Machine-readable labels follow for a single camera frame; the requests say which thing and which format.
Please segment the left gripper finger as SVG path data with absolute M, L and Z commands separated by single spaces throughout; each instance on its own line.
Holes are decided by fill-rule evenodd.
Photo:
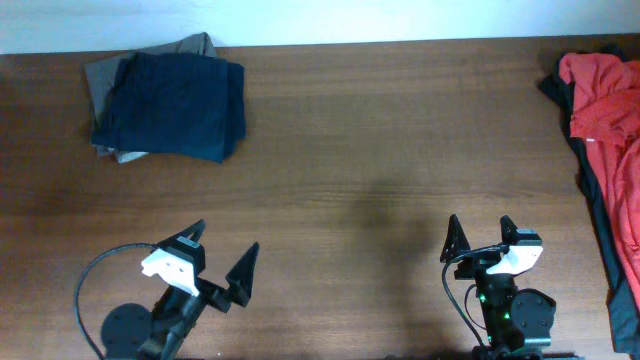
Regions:
M 229 285 L 227 291 L 236 305 L 246 307 L 251 299 L 259 250 L 259 243 L 253 243 L 225 277 Z
M 184 237 L 194 243 L 198 243 L 204 230 L 206 228 L 206 222 L 203 219 L 193 223 L 187 228 L 173 235 L 173 238 Z

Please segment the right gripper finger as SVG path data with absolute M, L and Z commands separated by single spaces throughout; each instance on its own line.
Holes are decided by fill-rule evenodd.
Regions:
M 508 215 L 500 218 L 502 242 L 508 245 L 515 245 L 518 241 L 517 226 Z
M 456 214 L 449 217 L 446 240 L 440 255 L 441 263 L 452 262 L 455 258 L 471 251 L 470 244 Z

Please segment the navy blue garment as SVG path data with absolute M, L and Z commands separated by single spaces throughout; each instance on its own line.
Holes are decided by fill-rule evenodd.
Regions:
M 192 53 L 137 53 L 118 63 L 94 145 L 216 163 L 246 137 L 245 68 Z

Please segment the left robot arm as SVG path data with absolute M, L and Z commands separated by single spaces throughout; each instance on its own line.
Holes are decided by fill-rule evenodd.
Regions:
M 248 305 L 260 250 L 252 244 L 225 276 L 225 287 L 200 277 L 205 249 L 199 243 L 206 224 L 200 220 L 160 241 L 141 262 L 147 277 L 160 277 L 168 288 L 152 309 L 127 303 L 113 309 L 101 327 L 107 359 L 176 357 L 207 307 L 226 313 Z

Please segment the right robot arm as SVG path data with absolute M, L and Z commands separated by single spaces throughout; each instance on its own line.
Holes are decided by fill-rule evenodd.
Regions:
M 440 256 L 446 295 L 478 341 L 474 359 L 541 359 L 551 345 L 556 302 L 536 289 L 520 289 L 515 278 L 536 264 L 543 252 L 542 239 L 531 229 L 519 228 L 508 217 L 500 219 L 501 242 L 473 249 L 456 215 L 449 217 Z M 471 280 L 476 291 L 487 339 L 480 336 L 465 305 L 459 304 L 447 283 L 449 267 L 454 278 Z

